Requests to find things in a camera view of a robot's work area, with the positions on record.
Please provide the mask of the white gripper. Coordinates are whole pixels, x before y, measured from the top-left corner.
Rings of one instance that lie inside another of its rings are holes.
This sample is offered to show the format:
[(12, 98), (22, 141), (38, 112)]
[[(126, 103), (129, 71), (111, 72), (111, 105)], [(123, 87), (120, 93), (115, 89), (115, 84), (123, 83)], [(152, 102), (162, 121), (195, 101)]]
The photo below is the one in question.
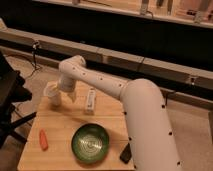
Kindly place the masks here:
[(74, 103), (76, 101), (76, 92), (75, 90), (76, 81), (66, 75), (61, 75), (58, 80), (58, 88), (64, 92), (71, 92), (68, 93), (67, 96), (72, 100)]

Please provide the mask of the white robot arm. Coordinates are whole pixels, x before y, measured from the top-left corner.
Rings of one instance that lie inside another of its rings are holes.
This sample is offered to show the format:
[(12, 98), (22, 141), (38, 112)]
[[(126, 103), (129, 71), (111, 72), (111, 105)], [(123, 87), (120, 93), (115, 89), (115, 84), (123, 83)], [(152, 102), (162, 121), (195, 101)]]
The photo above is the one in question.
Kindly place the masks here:
[(79, 80), (122, 103), (135, 171), (183, 171), (163, 95), (156, 84), (87, 69), (80, 55), (61, 61), (59, 71), (60, 90), (74, 92)]

